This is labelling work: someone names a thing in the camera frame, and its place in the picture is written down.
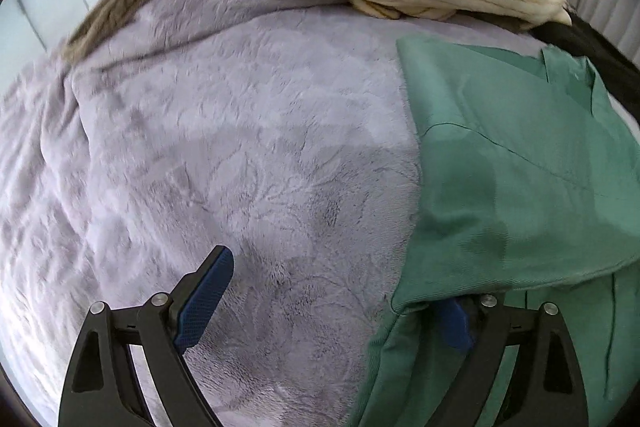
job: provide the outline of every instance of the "silver screw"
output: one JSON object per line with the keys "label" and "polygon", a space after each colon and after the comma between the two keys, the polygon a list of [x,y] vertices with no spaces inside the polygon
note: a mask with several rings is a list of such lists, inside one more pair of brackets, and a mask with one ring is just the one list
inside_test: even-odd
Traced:
{"label": "silver screw", "polygon": [[156,293],[151,297],[151,304],[153,304],[153,306],[164,306],[168,300],[169,295],[166,293]]}
{"label": "silver screw", "polygon": [[542,309],[545,311],[547,315],[558,315],[558,306],[553,304],[553,302],[545,302],[542,306]]}
{"label": "silver screw", "polygon": [[498,303],[498,299],[496,299],[495,296],[489,295],[487,293],[480,297],[480,303],[485,308],[493,308]]}
{"label": "silver screw", "polygon": [[102,301],[94,302],[89,308],[89,311],[92,312],[92,314],[94,315],[102,313],[104,311],[104,302]]}

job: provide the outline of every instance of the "black fabric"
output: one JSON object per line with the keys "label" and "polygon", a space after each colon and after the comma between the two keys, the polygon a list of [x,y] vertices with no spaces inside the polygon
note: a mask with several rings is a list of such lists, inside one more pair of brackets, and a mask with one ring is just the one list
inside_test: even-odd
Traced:
{"label": "black fabric", "polygon": [[607,90],[640,121],[640,71],[587,22],[574,13],[570,15],[573,26],[548,22],[532,29],[531,34],[574,57],[588,57]]}

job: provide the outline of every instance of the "green garment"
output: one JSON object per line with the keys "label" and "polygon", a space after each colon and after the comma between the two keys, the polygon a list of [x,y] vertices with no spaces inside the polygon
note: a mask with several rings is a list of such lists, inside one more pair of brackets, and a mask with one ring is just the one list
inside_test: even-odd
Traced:
{"label": "green garment", "polygon": [[[559,305],[590,426],[606,425],[640,377],[638,144],[586,58],[426,36],[398,51],[420,140],[419,216],[348,425],[424,427],[463,358],[428,302],[490,291]],[[492,425],[515,355],[479,426]]]}

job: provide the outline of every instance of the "folded green clothing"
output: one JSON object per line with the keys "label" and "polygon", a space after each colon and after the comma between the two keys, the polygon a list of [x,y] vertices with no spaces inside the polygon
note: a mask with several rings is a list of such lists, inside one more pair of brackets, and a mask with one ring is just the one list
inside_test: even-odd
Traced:
{"label": "folded green clothing", "polygon": [[[428,303],[506,292],[560,306],[605,426],[640,378],[640,147],[593,65],[427,36],[398,41],[420,140],[417,226],[350,426],[424,427],[462,356]],[[508,348],[479,426],[510,379]]]}

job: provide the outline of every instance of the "bed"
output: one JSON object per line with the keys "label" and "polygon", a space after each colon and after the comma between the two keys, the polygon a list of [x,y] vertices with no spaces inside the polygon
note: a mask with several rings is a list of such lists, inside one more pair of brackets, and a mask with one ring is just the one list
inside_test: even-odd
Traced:
{"label": "bed", "polygon": [[[188,357],[225,425],[343,421],[417,198],[415,130],[395,59],[396,39],[415,31],[521,54],[542,47],[467,16],[388,22],[344,0],[153,0],[79,68],[54,53],[25,70],[2,105],[11,115],[2,133],[25,138],[0,155],[7,222],[24,226],[3,230],[3,248],[20,244],[23,255],[0,271],[0,407],[16,425],[55,425],[91,302],[140,304],[192,271],[212,242],[240,253],[238,279],[250,281],[231,287],[216,327]],[[320,69],[322,78],[312,73]],[[215,82],[228,74],[233,83]],[[293,107],[280,102],[296,92],[310,94]],[[238,142],[246,145],[230,145]],[[212,186],[213,176],[224,184]],[[350,258],[337,257],[345,251]],[[310,320],[311,310],[321,318]],[[282,338],[305,338],[305,329],[317,341],[293,343],[284,357]],[[318,362],[327,354],[345,366],[328,373]],[[315,361],[315,378],[303,360]],[[161,425],[158,401],[150,406]]]}

